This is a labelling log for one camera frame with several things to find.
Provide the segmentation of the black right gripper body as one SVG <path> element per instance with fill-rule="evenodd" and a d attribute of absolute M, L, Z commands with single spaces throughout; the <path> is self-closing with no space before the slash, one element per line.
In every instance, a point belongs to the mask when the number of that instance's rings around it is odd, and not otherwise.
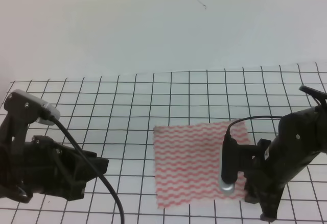
<path fill-rule="evenodd" d="M 285 185 L 311 163 L 326 153 L 326 107 L 290 113 L 278 124 L 278 135 L 268 146 L 247 179 L 248 203 L 259 203 L 262 221 L 275 221 Z"/>

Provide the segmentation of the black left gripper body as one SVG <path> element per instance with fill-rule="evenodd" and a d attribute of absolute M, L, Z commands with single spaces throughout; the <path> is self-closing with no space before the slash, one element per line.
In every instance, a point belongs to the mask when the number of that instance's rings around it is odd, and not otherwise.
<path fill-rule="evenodd" d="M 68 201 L 84 198 L 86 184 L 97 174 L 73 148 L 48 136 L 25 142 L 12 153 L 14 142 L 1 141 L 1 197 L 29 203 L 35 193 Z"/>

